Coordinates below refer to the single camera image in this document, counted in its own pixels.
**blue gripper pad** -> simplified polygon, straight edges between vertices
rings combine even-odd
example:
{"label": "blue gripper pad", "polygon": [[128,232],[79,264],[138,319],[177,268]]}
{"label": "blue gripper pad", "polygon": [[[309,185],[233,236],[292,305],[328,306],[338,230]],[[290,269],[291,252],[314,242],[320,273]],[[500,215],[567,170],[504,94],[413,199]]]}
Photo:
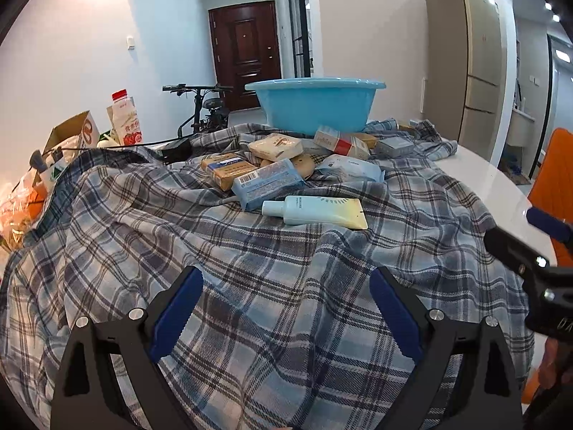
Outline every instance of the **blue gripper pad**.
{"label": "blue gripper pad", "polygon": [[423,357],[418,324],[378,268],[370,275],[370,294],[402,355],[417,364]]}
{"label": "blue gripper pad", "polygon": [[203,292],[203,274],[194,269],[155,324],[149,356],[153,363],[171,354]]}
{"label": "blue gripper pad", "polygon": [[527,221],[530,225],[540,229],[556,241],[566,244],[571,239],[571,228],[557,218],[545,213],[543,210],[530,208],[527,211]]}

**sunscreen tube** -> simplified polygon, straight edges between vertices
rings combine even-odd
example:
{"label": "sunscreen tube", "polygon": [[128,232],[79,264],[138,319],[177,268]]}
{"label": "sunscreen tube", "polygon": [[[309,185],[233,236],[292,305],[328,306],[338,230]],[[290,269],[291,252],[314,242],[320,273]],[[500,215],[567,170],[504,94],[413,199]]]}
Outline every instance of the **sunscreen tube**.
{"label": "sunscreen tube", "polygon": [[263,215],[284,218],[287,225],[331,223],[348,229],[368,229],[358,199],[291,195],[284,202],[264,202]]}

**sliding glass door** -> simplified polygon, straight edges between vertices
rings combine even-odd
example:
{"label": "sliding glass door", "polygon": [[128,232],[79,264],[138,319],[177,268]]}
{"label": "sliding glass door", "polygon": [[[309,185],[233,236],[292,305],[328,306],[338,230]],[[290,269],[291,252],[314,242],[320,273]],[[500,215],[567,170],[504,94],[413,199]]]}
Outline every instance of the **sliding glass door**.
{"label": "sliding glass door", "polygon": [[289,0],[294,76],[312,75],[312,37],[309,0]]}

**blue plastic basin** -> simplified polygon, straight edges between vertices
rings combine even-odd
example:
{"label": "blue plastic basin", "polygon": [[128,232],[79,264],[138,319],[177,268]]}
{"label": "blue plastic basin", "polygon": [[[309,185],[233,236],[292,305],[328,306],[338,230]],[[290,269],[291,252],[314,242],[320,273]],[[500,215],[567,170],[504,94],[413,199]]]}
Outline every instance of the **blue plastic basin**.
{"label": "blue plastic basin", "polygon": [[376,90],[386,84],[341,78],[279,79],[247,84],[254,90],[271,126],[314,135],[320,125],[360,132]]}

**dark red door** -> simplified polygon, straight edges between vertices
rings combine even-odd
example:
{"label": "dark red door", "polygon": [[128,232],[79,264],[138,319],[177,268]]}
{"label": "dark red door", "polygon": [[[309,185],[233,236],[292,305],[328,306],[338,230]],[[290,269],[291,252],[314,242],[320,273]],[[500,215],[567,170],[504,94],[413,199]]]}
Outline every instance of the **dark red door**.
{"label": "dark red door", "polygon": [[234,87],[225,104],[231,111],[260,106],[245,84],[281,78],[274,1],[211,9],[209,19],[217,82]]}

